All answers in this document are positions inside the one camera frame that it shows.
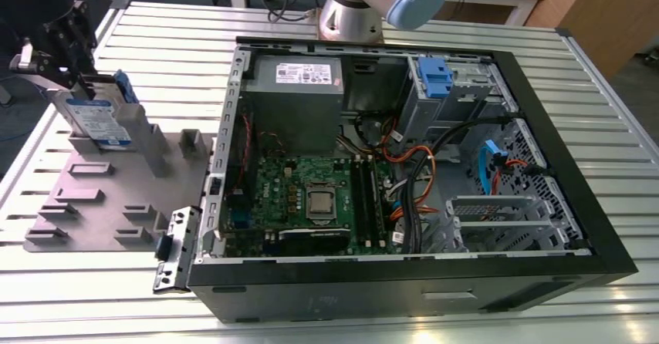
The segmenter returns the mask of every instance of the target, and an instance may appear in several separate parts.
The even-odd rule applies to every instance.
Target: black computer chassis
[[[359,46],[364,52],[406,49],[490,56],[581,223],[585,240],[575,248],[590,248],[593,255],[192,264],[187,286],[220,320],[258,322],[521,311],[579,287],[605,285],[638,271],[510,52],[290,39],[238,38],[238,43],[278,43],[282,48],[270,49],[268,54],[282,55],[295,54],[287,45],[302,44],[307,45],[307,54],[319,46]],[[466,300],[470,295],[481,302]]]

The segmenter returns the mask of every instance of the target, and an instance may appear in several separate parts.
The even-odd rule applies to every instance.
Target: metal workbench
[[[311,39],[260,10],[134,3],[98,31],[98,69],[128,72],[163,131],[215,133],[238,35]],[[515,53],[641,272],[519,313],[223,325],[195,296],[151,294],[152,253],[31,254],[26,230],[64,166],[68,126],[50,108],[0,186],[0,341],[655,342],[659,150],[579,46],[551,29],[432,22],[386,41]]]

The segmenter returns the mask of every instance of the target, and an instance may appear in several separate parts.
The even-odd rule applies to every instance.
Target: cpu socket
[[[307,187],[307,219],[324,226],[336,219],[336,192],[334,187]]]

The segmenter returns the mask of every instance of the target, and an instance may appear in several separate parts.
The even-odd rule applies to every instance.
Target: green circuit board
[[[292,167],[291,176],[284,174]],[[336,194],[336,220],[328,226],[352,227],[350,160],[328,158],[263,158],[256,180],[255,225],[263,228],[312,227],[306,218],[306,186],[327,184]]]
[[[395,254],[396,247],[387,241],[384,247],[374,242],[370,247],[359,242],[355,221],[350,158],[262,157],[255,186],[255,206],[251,209],[251,231],[238,232],[228,243],[234,256],[266,256],[260,248],[263,232],[292,228],[343,228],[351,230],[350,246],[338,255]],[[391,175],[387,162],[374,166],[378,178]],[[334,193],[336,218],[328,221],[308,219],[307,190],[328,189]]]

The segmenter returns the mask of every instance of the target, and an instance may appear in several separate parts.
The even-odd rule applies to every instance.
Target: motherboard
[[[255,203],[232,211],[235,257],[394,254],[382,182],[391,165],[372,157],[262,157]]]

